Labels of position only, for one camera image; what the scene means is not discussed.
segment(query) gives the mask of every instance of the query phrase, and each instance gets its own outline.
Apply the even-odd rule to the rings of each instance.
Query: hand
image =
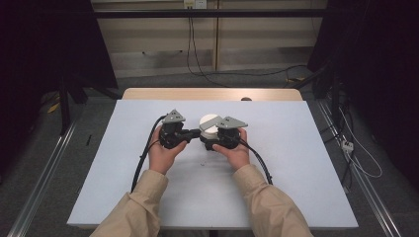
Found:
[[[148,151],[149,157],[149,169],[156,171],[160,174],[166,175],[167,171],[172,167],[175,162],[175,157],[181,153],[186,147],[187,142],[182,141],[178,146],[167,149],[164,148],[158,141],[158,134],[160,132],[161,125],[159,125],[153,133],[151,138],[151,147]]]
[[[238,128],[238,131],[240,132],[240,138],[247,142],[246,130],[240,127]],[[241,167],[250,164],[249,149],[242,144],[238,144],[234,149],[227,149],[215,144],[212,146],[212,149],[227,157],[228,163],[230,163],[234,170],[238,170]]]

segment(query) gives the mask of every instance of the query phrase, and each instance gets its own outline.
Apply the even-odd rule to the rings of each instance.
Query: white table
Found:
[[[187,119],[187,129],[197,128],[199,119],[206,114],[231,116],[249,123],[249,144],[265,160],[274,185],[301,209],[310,228],[358,226],[306,102],[179,99],[118,101],[68,224],[95,227],[109,214],[130,189],[138,156],[152,125],[173,109]],[[251,162],[262,170],[253,154]],[[167,174],[169,187],[159,213],[162,228],[250,228],[232,173],[224,157],[206,151],[198,139],[192,140]]]

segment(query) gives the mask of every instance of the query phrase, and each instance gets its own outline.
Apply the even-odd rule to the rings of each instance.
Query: black device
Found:
[[[238,119],[232,117],[216,117],[206,121],[204,124],[200,125],[200,129],[182,129],[183,128],[183,121],[185,118],[179,114],[176,110],[173,110],[171,113],[167,114],[166,116],[160,117],[156,123],[154,124],[153,128],[151,128],[150,135],[148,136],[147,144],[144,147],[144,151],[140,156],[138,166],[136,167],[135,174],[132,180],[131,191],[135,188],[136,182],[138,180],[139,172],[141,171],[142,164],[144,163],[145,157],[150,149],[150,147],[154,144],[151,142],[152,134],[157,126],[162,120],[163,125],[161,126],[159,132],[159,142],[162,146],[167,149],[175,148],[179,145],[182,141],[186,140],[188,143],[191,142],[194,138],[200,138],[200,140],[204,143],[206,150],[213,150],[212,146],[214,144],[219,144],[224,146],[228,149],[234,149],[238,146],[238,144],[242,144],[248,149],[250,149],[259,160],[262,165],[263,170],[265,171],[268,183],[272,185],[272,177],[266,168],[265,163],[263,162],[261,156],[247,144],[246,141],[240,138],[240,132],[237,129],[238,127],[247,126],[247,123],[240,121]],[[212,138],[207,138],[203,136],[203,133],[206,132],[207,128],[212,126],[217,127],[217,133],[212,135]]]
[[[166,116],[159,132],[159,141],[162,146],[172,149],[184,140],[189,143],[192,139],[200,137],[199,129],[182,129],[184,120],[185,118],[176,110]]]

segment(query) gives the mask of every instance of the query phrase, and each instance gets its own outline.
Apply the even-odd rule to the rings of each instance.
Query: beige jacket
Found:
[[[268,185],[253,165],[234,174],[250,214],[257,237],[312,236],[293,200]],[[132,194],[126,194],[91,236],[157,236],[160,229],[158,207],[168,179],[154,171],[144,171]]]

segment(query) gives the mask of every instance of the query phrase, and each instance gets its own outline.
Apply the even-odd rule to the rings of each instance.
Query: electrical outlet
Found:
[[[195,0],[184,0],[184,8],[185,9],[194,9],[195,8]]]
[[[195,0],[195,9],[206,9],[207,0]]]
[[[342,149],[351,153],[354,150],[354,143],[349,142],[347,140],[342,141]]]

